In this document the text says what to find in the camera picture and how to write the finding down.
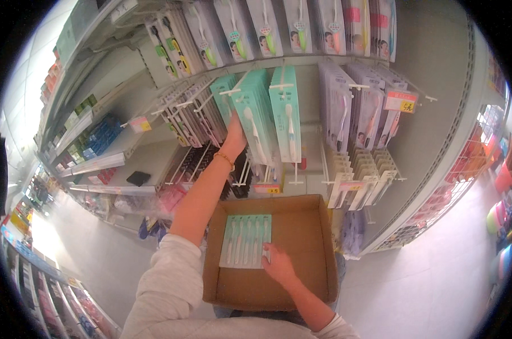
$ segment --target cardboard tray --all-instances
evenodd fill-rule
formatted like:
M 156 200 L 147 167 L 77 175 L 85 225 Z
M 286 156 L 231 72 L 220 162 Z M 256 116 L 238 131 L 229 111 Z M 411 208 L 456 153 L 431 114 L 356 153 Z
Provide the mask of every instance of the cardboard tray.
M 264 270 L 219 268 L 228 215 L 250 214 L 272 215 L 272 242 L 290 255 L 297 276 L 323 302 L 336 301 L 337 263 L 321 195 L 219 202 L 209 222 L 203 301 L 241 311 L 296 309 L 292 298 Z

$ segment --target wire rack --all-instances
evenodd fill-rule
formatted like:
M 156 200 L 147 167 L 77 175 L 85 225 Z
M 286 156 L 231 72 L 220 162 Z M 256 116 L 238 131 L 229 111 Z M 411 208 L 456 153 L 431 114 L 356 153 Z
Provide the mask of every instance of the wire rack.
M 469 139 L 441 185 L 407 222 L 373 252 L 409 244 L 433 226 L 467 193 L 495 160 L 494 152 L 499 144 L 504 118 L 505 112 L 499 106 L 484 105 L 480 109 Z

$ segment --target jeans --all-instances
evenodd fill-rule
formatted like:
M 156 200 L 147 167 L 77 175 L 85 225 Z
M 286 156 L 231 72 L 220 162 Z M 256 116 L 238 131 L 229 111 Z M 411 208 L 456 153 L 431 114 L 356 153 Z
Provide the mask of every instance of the jeans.
M 344 280 L 344 277 L 347 274 L 347 265 L 344 257 L 335 253 L 335 260 L 337 261 L 337 275 L 339 279 L 339 291 L 341 290 L 341 284 Z M 330 305 L 330 308 L 335 312 L 335 308 L 337 307 L 337 300 Z M 239 311 L 232 310 L 231 308 L 224 308 L 220 306 L 212 306 L 212 309 L 215 312 L 217 318 L 236 318 L 236 317 L 258 317 L 265 319 L 273 319 L 273 320 L 284 320 L 297 325 L 301 325 L 307 327 L 307 324 L 299 314 L 297 310 L 292 312 L 284 312 L 284 311 L 259 311 L 259 312 L 247 312 L 247 311 Z

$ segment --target bracelet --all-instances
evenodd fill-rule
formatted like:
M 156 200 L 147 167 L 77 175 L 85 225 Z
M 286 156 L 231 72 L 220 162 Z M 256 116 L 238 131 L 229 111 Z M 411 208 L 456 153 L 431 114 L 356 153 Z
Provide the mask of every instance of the bracelet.
M 231 161 L 231 160 L 228 158 L 228 156 L 227 156 L 227 155 L 225 155 L 225 154 L 224 154 L 224 153 L 222 153 L 222 152 L 217 152 L 217 153 L 215 153 L 215 154 L 212 156 L 212 158 L 213 158 L 213 159 L 214 159 L 214 158 L 216 158 L 216 156 L 217 156 L 217 155 L 219 155 L 219 156 L 223 157 L 224 159 L 226 159 L 226 160 L 229 162 L 229 164 L 232 166 L 232 170 L 231 170 L 230 172 L 235 171 L 235 164 L 233 163 L 233 161 Z

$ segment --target left hand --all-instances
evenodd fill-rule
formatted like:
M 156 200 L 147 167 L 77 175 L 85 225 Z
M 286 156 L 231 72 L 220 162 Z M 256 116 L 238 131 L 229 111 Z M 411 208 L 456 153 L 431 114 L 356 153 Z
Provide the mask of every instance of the left hand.
M 243 132 L 243 126 L 237 115 L 237 111 L 232 110 L 232 118 L 228 125 L 228 136 L 224 141 L 224 145 L 220 151 L 226 154 L 232 161 L 235 161 L 239 154 L 243 152 L 247 145 L 247 139 Z

